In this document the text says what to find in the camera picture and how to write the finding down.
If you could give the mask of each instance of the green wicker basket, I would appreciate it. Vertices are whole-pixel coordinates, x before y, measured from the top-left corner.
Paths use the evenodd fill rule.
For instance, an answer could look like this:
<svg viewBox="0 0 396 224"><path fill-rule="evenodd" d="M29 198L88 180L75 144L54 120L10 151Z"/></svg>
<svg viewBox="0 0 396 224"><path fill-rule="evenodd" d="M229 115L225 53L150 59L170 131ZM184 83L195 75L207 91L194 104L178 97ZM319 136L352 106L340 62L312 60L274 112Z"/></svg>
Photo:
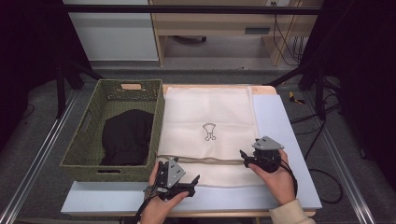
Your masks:
<svg viewBox="0 0 396 224"><path fill-rule="evenodd" d="M164 104L163 83L160 79L99 80L60 166L76 181L149 181L160 143ZM149 153L145 165L99 165L105 156L105 150L102 147L105 121L131 109L140 109L154 114Z"/></svg>

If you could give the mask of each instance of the white fabric sheet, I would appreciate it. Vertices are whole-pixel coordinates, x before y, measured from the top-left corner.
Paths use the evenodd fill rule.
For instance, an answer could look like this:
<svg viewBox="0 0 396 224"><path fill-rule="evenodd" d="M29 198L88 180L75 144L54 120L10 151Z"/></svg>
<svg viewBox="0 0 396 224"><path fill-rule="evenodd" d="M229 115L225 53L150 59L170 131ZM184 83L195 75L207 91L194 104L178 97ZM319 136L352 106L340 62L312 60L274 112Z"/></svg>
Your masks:
<svg viewBox="0 0 396 224"><path fill-rule="evenodd" d="M239 153L251 154L256 138L250 87L168 89L158 157L179 157L184 180L200 173L199 186L262 185Z"/></svg>

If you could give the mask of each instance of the hand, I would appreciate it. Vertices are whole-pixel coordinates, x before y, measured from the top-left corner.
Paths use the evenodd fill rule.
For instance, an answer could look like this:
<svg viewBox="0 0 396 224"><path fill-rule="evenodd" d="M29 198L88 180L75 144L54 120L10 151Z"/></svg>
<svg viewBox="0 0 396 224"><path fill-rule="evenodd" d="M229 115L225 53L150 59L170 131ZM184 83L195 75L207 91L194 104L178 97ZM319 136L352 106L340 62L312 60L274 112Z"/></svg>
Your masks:
<svg viewBox="0 0 396 224"><path fill-rule="evenodd" d="M279 154L282 161L289 164L286 152L280 149ZM250 163L248 167L264 181L279 205L295 200L293 180L291 175L284 168L279 167L277 171L270 174L252 163Z"/></svg>
<svg viewBox="0 0 396 224"><path fill-rule="evenodd" d="M158 162L156 162L151 175L149 176L149 185L154 184L155 177L157 176L158 172L158 166ZM145 210L142 212L140 222L142 224L162 224L165 221L168 213L188 195L188 192L181 192L167 202L164 202L158 196L151 199Z"/></svg>

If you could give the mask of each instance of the black fabric in basket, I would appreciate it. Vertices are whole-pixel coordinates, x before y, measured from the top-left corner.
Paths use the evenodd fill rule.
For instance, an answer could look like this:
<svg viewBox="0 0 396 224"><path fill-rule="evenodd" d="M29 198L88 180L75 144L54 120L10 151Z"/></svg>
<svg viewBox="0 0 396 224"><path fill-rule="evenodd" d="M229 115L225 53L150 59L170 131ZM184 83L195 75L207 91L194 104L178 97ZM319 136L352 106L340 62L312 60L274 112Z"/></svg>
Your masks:
<svg viewBox="0 0 396 224"><path fill-rule="evenodd" d="M133 109L106 120L101 165L143 165L149 154L153 119L153 114Z"/></svg>

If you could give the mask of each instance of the forearm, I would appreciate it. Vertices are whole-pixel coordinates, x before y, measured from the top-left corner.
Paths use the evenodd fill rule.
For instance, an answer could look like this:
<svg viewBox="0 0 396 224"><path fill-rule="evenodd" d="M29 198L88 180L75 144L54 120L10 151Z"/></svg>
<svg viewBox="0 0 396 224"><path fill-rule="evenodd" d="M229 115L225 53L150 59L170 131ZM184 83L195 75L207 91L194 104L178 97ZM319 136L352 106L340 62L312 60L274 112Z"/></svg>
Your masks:
<svg viewBox="0 0 396 224"><path fill-rule="evenodd" d="M303 211L300 202L296 199L286 203L276 209L270 210L271 219L275 224L314 224L315 221L309 218Z"/></svg>

